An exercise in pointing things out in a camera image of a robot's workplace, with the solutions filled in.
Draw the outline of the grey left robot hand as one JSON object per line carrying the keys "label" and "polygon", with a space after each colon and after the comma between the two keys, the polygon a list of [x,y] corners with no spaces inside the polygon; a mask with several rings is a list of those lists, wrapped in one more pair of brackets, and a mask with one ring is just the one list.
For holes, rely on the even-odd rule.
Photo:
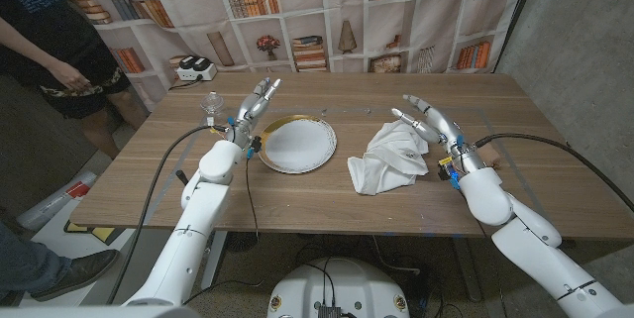
{"label": "grey left robot hand", "polygon": [[234,119],[234,126],[227,136],[228,141],[235,143],[242,149],[245,149],[251,143],[251,131],[257,125],[259,118],[265,113],[270,99],[281,83],[281,79],[271,82],[268,77],[258,83],[253,93],[239,107],[237,116]]}

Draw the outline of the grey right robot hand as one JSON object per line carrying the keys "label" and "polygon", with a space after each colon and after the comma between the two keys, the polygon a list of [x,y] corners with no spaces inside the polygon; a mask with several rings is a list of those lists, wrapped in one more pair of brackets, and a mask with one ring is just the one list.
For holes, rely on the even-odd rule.
{"label": "grey right robot hand", "polygon": [[485,168],[476,148],[465,140],[464,133],[450,117],[416,96],[405,94],[403,98],[417,107],[426,116],[426,121],[416,120],[401,110],[392,108],[391,113],[398,120],[413,128],[429,144],[440,145],[461,172],[469,174]]}

